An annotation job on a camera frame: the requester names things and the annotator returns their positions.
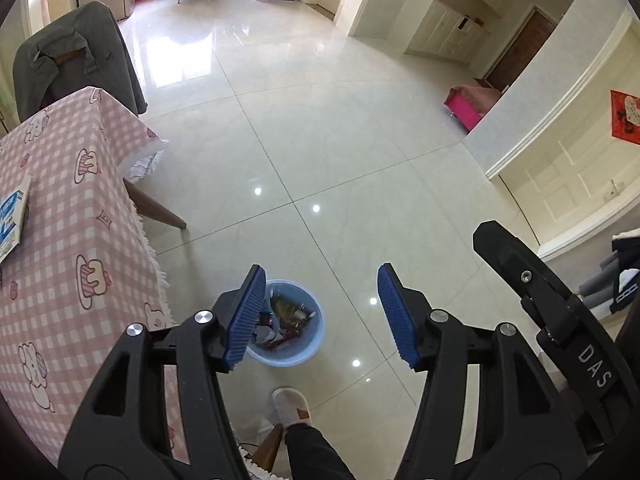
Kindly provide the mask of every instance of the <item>tile floor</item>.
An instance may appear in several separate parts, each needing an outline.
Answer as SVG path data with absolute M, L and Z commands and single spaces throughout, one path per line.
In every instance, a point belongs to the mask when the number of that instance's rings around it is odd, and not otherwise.
M 378 266 L 392 262 L 405 285 L 467 324 L 510 320 L 527 338 L 535 332 L 472 251 L 487 219 L 537 243 L 442 105 L 470 73 L 347 38 L 297 2 L 149 0 L 121 29 L 149 102 L 142 119 L 169 141 L 140 187 L 189 224 L 145 222 L 174 317 L 211 306 L 254 263 L 268 278 L 303 283 L 327 314 L 309 362 L 281 369 L 248 357 L 221 379 L 239 436 L 259 442 L 271 391 L 294 386 L 357 478 L 393 478 L 424 374 L 398 357 Z M 471 399 L 477 383 L 471 369 Z M 474 413 L 470 402 L 460 456 Z M 278 464 L 286 474 L 286 459 Z

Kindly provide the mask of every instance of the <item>brown chair leg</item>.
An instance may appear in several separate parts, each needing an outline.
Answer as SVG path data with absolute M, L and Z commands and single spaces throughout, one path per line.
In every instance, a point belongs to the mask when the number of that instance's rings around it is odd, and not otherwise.
M 129 198 L 133 200 L 138 214 L 162 222 L 163 224 L 177 227 L 178 229 L 186 229 L 187 222 L 185 222 L 178 215 L 172 213 L 165 208 L 161 203 L 156 202 L 148 194 L 140 191 L 136 186 L 130 183 L 126 178 L 124 180 L 124 187 L 127 188 Z
M 263 443 L 260 444 L 260 447 L 255 450 L 255 453 L 251 456 L 251 462 L 270 473 L 273 469 L 273 464 L 276 462 L 283 434 L 284 428 L 282 424 L 277 424 L 267 438 L 264 439 Z

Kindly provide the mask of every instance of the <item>black pants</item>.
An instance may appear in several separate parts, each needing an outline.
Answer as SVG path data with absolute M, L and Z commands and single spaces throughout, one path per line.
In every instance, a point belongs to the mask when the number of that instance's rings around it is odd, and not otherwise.
M 285 443 L 293 480 L 355 480 L 316 428 L 295 424 L 287 430 Z

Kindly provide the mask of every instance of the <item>door handle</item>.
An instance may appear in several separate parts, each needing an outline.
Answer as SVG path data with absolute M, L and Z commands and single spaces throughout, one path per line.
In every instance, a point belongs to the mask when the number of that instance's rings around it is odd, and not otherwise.
M 615 197 L 620 196 L 620 194 L 625 190 L 626 187 L 624 182 L 616 184 L 613 179 L 611 179 L 611 185 L 613 186 L 613 189 L 604 195 L 605 203 L 611 202 Z

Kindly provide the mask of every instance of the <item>table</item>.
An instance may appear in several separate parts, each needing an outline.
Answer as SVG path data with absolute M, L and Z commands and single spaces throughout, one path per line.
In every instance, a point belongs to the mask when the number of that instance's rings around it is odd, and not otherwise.
M 163 143 L 96 88 L 55 102 L 0 140 L 0 196 L 32 177 L 22 241 L 1 264 L 0 392 L 54 464 L 126 326 L 173 323 L 164 275 L 123 183 L 153 170 Z M 168 421 L 178 428 L 169 379 Z

